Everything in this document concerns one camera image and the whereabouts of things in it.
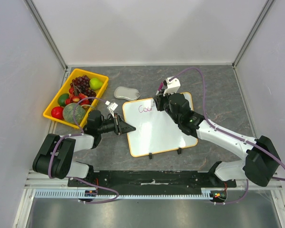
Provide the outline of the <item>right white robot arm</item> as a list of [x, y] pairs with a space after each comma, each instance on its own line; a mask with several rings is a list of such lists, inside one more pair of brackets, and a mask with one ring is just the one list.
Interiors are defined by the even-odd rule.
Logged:
[[231, 179], [248, 179], [261, 187], [269, 184], [280, 159], [269, 138], [244, 136], [215, 124], [191, 110], [183, 94], [159, 93], [153, 99], [156, 109], [165, 111], [182, 133], [216, 144], [240, 158], [238, 161], [215, 163], [214, 171], [207, 176], [211, 186], [218, 187]]

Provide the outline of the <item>orange framed whiteboard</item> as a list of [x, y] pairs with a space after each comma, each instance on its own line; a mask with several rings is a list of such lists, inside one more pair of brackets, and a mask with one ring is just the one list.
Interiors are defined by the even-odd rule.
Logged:
[[170, 116], [156, 109], [152, 98], [125, 102], [124, 121], [136, 128], [127, 134], [133, 157], [194, 147], [198, 140], [181, 132]]

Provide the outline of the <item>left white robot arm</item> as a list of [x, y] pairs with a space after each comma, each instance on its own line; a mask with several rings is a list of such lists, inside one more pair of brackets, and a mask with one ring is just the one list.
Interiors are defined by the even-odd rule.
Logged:
[[105, 119], [99, 110], [91, 111], [83, 133], [65, 136], [48, 134], [33, 161], [32, 169], [50, 178], [64, 179], [70, 175], [70, 171], [75, 170], [76, 165], [72, 165], [74, 152], [96, 148], [103, 133], [121, 135], [135, 130], [119, 114], [110, 114]]

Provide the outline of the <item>purple capped white marker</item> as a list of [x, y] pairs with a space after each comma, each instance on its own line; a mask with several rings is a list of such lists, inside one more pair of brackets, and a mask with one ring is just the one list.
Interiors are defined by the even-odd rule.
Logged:
[[[161, 83], [160, 83], [160, 85], [159, 85], [159, 88], [158, 88], [158, 89], [157, 89], [157, 91], [156, 91], [155, 96], [159, 94], [159, 92], [161, 91], [161, 89], [162, 89], [163, 85], [164, 85], [164, 84], [163, 84], [163, 82], [161, 82]], [[152, 101], [152, 105], [151, 105], [151, 107], [153, 107], [153, 106], [154, 106], [154, 104], [155, 104], [155, 99], [153, 98], [153, 101]]]

